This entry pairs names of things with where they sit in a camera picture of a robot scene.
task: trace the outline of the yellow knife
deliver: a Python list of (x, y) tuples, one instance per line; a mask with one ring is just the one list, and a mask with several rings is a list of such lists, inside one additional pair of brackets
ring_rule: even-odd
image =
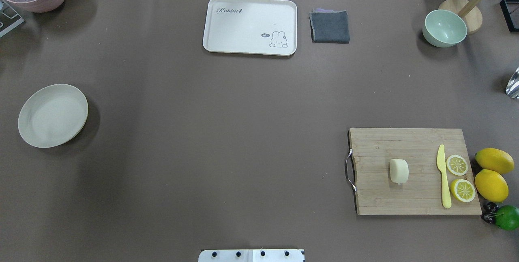
[(436, 166), (442, 172), (442, 204), (445, 208), (450, 208), (452, 203), (450, 201), (449, 184), (447, 182), (447, 164), (445, 163), (445, 146), (440, 144), (438, 149), (438, 156), (436, 157)]

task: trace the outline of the wooden cutting board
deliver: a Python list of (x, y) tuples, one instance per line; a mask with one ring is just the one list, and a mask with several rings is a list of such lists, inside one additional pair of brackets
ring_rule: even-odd
[[(436, 167), (440, 144), (445, 157), (469, 155), (461, 129), (391, 129), (352, 128), (349, 131), (353, 150), (356, 210), (359, 215), (480, 215), (476, 197), (471, 202), (456, 200), (452, 207), (442, 206), (441, 173)], [(391, 182), (389, 160), (406, 160), (409, 179), (398, 185)], [(456, 176), (447, 170), (450, 183), (467, 179), (474, 184), (472, 170)]]

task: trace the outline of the white food piece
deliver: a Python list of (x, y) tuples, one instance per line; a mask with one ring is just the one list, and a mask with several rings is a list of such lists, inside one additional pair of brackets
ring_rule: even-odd
[(409, 166), (404, 160), (391, 159), (389, 161), (389, 175), (391, 181), (404, 184), (409, 179)]

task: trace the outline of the dark grape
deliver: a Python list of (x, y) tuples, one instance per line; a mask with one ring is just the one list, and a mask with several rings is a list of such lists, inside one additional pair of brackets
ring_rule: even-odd
[(487, 213), (487, 214), (483, 214), (481, 216), (481, 218), (486, 222), (486, 223), (495, 223), (495, 216), (493, 213)]
[(494, 202), (488, 202), (484, 205), (484, 208), (490, 213), (495, 213), (499, 209), (499, 205), (495, 204)]

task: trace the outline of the lemon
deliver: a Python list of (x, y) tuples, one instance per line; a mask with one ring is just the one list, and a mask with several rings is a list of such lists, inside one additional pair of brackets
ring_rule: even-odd
[(459, 155), (451, 155), (447, 159), (447, 168), (449, 172), (456, 176), (463, 176), (469, 171), (467, 161)]
[(454, 198), (462, 202), (470, 202), (476, 197), (476, 189), (471, 182), (464, 179), (456, 179), (450, 183), (450, 192)]
[(481, 196), (492, 202), (503, 202), (508, 197), (508, 185), (501, 174), (483, 169), (474, 178)]
[(499, 174), (506, 174), (514, 169), (514, 160), (506, 152), (497, 148), (485, 148), (475, 157), (482, 168), (496, 171)]

